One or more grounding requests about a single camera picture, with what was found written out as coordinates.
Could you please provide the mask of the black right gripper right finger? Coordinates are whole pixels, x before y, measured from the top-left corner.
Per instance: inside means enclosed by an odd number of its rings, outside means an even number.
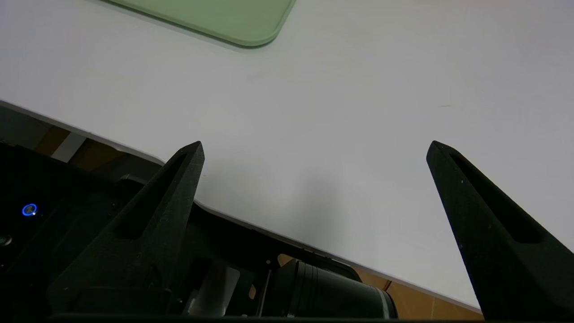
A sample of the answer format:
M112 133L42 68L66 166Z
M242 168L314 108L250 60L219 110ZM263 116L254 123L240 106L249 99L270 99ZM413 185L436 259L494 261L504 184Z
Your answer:
M426 154L486 320L572 320L574 256L459 151Z

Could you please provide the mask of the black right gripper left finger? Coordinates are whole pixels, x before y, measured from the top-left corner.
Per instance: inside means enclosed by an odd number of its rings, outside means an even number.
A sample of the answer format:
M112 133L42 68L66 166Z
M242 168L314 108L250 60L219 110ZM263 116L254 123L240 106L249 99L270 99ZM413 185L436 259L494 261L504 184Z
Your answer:
M52 282L55 314L162 315L204 163L202 143L179 149Z

